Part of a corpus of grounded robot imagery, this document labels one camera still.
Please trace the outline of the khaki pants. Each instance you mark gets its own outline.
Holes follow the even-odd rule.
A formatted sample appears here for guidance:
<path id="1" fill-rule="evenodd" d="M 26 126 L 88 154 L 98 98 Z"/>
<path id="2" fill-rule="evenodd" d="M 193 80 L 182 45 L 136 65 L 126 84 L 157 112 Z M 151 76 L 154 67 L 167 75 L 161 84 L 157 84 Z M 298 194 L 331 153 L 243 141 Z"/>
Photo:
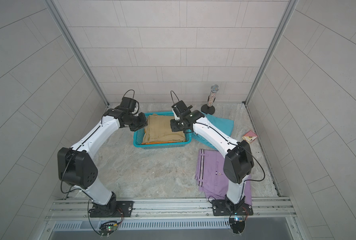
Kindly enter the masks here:
<path id="1" fill-rule="evenodd" d="M 186 141 L 186 136 L 183 132 L 172 132 L 170 120 L 174 119 L 174 116 L 163 116 L 156 114 L 148 116 L 148 125 L 145 127 L 142 143 Z"/>

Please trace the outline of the teal plastic basket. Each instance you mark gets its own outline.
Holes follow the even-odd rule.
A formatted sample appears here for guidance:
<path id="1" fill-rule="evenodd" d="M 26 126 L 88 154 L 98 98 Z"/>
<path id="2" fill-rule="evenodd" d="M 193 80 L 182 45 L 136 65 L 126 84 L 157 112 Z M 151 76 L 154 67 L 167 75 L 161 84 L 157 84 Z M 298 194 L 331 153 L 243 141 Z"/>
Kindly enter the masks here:
<path id="1" fill-rule="evenodd" d="M 146 113 L 147 126 L 134 133 L 133 144 L 137 148 L 158 149 L 183 147 L 192 141 L 191 134 L 173 132 L 173 112 Z"/>

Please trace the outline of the teal pants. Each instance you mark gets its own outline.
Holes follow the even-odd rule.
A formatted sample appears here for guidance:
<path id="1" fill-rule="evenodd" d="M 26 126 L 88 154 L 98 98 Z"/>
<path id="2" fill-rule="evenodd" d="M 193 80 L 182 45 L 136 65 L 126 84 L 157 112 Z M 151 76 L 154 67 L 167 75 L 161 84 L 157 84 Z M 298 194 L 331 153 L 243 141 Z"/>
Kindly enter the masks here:
<path id="1" fill-rule="evenodd" d="M 234 128 L 233 120 L 217 118 L 217 117 L 214 117 L 213 115 L 205 114 L 205 116 L 207 117 L 209 122 L 212 123 L 216 128 L 218 128 L 220 131 L 222 131 L 224 134 L 228 135 L 229 137 L 231 136 L 233 128 Z M 208 142 L 205 138 L 203 138 L 201 135 L 192 133 L 192 139 L 216 150 L 216 148 L 210 142 Z"/>

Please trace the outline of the purple pants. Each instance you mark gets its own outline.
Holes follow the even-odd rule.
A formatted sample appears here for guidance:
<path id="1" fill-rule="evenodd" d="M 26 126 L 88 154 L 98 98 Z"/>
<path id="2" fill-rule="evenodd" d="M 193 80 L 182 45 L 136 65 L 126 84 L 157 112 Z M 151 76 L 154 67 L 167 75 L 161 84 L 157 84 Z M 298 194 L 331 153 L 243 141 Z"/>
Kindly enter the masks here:
<path id="1" fill-rule="evenodd" d="M 218 151 L 199 151 L 195 178 L 206 198 L 223 200 L 227 196 L 229 179 L 223 171 L 224 162 L 225 158 Z"/>

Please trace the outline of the orange pants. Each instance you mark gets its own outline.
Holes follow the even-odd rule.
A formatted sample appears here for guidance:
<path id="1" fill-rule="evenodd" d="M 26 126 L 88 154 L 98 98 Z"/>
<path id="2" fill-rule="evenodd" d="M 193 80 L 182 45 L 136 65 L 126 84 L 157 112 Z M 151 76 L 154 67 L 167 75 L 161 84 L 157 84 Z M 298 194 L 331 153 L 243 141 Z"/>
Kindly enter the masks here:
<path id="1" fill-rule="evenodd" d="M 142 145 L 158 145 L 158 144 L 182 144 L 185 143 L 186 141 L 164 141 L 164 142 L 150 142 L 150 143 L 142 143 Z"/>

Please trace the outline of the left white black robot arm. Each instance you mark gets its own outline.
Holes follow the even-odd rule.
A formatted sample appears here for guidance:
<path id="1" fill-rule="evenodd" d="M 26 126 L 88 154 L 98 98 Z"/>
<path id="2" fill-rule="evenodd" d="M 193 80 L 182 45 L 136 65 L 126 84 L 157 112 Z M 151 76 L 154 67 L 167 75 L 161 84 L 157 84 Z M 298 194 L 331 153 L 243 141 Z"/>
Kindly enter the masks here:
<path id="1" fill-rule="evenodd" d="M 62 183 L 89 197 L 93 203 L 93 208 L 89 210 L 91 218 L 117 217 L 120 214 L 116 194 L 99 180 L 94 156 L 103 143 L 120 128 L 128 127 L 135 132 L 146 125 L 144 113 L 134 115 L 132 110 L 122 107 L 108 109 L 98 124 L 78 143 L 58 151 L 58 177 Z"/>

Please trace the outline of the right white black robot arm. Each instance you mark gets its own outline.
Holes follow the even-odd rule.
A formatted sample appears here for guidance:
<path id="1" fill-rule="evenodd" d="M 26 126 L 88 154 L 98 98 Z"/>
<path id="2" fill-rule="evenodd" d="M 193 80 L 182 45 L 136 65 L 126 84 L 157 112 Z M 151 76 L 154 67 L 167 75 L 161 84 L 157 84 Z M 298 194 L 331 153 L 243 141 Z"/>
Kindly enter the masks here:
<path id="1" fill-rule="evenodd" d="M 245 202 L 247 182 L 253 182 L 250 175 L 257 159 L 252 155 L 250 144 L 229 137 L 200 111 L 191 111 L 183 101 L 172 106 L 175 119 L 171 120 L 173 132 L 186 132 L 202 136 L 225 158 L 223 171 L 229 180 L 225 201 L 221 204 L 230 216 L 253 215 L 251 205 Z"/>

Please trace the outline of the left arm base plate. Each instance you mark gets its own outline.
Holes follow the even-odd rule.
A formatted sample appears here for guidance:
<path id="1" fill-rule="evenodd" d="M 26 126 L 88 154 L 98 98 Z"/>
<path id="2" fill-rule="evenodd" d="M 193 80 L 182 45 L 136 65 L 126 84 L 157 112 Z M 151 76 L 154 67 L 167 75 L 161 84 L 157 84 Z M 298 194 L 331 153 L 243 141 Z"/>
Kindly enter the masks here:
<path id="1" fill-rule="evenodd" d="M 102 206 L 93 203 L 88 212 L 91 218 L 119 218 L 130 217 L 133 211 L 134 201 L 116 201 Z"/>

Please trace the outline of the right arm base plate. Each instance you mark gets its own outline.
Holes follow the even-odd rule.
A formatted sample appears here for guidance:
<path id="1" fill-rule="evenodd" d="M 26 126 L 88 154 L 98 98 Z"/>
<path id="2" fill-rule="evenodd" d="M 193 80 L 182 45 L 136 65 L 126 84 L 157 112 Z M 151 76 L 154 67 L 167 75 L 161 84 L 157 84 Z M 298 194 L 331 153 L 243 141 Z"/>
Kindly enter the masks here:
<path id="1" fill-rule="evenodd" d="M 211 200 L 214 216 L 252 216 L 254 214 L 252 206 L 240 201 L 233 204 L 229 200 Z"/>

